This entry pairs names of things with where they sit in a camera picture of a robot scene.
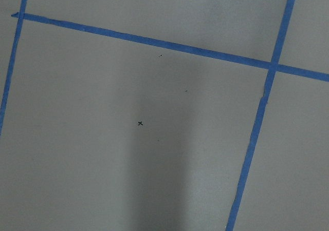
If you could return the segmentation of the crossing blue tape strip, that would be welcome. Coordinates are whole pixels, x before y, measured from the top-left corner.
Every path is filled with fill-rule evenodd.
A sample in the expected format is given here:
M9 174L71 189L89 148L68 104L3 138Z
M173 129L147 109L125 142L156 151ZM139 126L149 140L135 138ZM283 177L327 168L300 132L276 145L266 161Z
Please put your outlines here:
M279 32L276 38L275 47L273 49L272 57L270 60L270 67L267 71L265 83L264 83L264 89L263 89L263 95L259 101L257 113L255 116L255 121L252 127L251 135L249 144L246 150L246 154L244 157L244 162L241 168L239 181L237 183L236 193L234 201L231 205L231 209L229 212L227 224L225 227L225 230L233 230L235 226L235 222L237 219L237 215L239 212L240 204L242 201L243 193L245 190L247 178L249 175L252 159L254 156L254 151L258 142L261 126L263 123L264 115L266 106L268 104L269 96L271 93L272 85L275 79L275 75L277 72L277 67L279 64L279 60L282 54L283 45L285 42L290 18L293 12L295 0L287 0L285 4L284 13L281 19Z

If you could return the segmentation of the left blue tape strip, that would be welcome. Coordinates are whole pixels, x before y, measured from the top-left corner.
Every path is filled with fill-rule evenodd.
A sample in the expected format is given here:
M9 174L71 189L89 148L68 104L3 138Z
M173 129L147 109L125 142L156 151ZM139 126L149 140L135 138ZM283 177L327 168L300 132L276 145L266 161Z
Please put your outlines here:
M6 107L7 107L11 80L12 80L12 75L13 75L13 70L14 70L14 65L15 65L15 59L16 59L16 52L17 52L17 48L18 48L18 44L19 44L19 40L20 40L22 28L23 28L23 20L24 20L24 14L26 11L27 1L28 0L21 0L20 9L17 13L18 14L17 24L16 24L16 28L15 28L15 35L14 35L13 44L12 44L12 48L11 48L10 59L9 59L9 63L8 63L7 74L6 74L6 79L5 79L4 89L3 89L3 95L2 95L2 102L1 102L1 133L3 130L3 125L4 125Z

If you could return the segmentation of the long blue tape strip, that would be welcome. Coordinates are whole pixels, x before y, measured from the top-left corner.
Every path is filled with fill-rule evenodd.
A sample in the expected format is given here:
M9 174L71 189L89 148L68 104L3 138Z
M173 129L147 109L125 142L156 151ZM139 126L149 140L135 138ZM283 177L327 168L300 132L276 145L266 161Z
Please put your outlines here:
M117 32L117 31L113 31L113 30L109 30L109 29L82 25L82 24L68 22L68 21L55 20L55 19L44 17L44 16L39 16L39 15L34 15L34 14L29 14L29 13L23 14L23 19L32 21L32 22L54 25L54 26L58 26L58 27L62 27L62 28L82 31L82 32L91 33L91 34L97 34L97 35L101 35L101 36L112 37L115 39L130 41L130 42L139 43L139 44L145 44L145 45L149 45L149 46L154 46L154 47L159 47L159 48L194 54L194 55L199 55L199 56L208 57L208 58L212 58L212 59L238 63L238 64L242 64L242 65L247 65L247 66L252 66L252 67L257 67L257 68L262 68L262 69L267 69L267 70L274 68L276 71L281 72L281 73L286 73L286 74L291 74L291 75L295 75L295 76L301 76L301 77L305 77L305 78L309 78L309 79L328 82L328 74L323 73L323 72L317 72L317 71L312 71L312 70L307 70L307 69L302 69L302 68L297 68L297 67L292 67L292 66L287 66L287 65L282 65L282 64L278 64L277 66L275 66L274 63L257 60L257 59L252 59L249 57L228 54L228 53L219 52L219 51L212 51L212 50L207 50L207 49L203 49L203 48L197 48L197 47L192 47L192 46L188 46L188 45L167 42L167 41L157 40L154 38L148 38L148 37L128 34L128 33L121 33L121 32Z

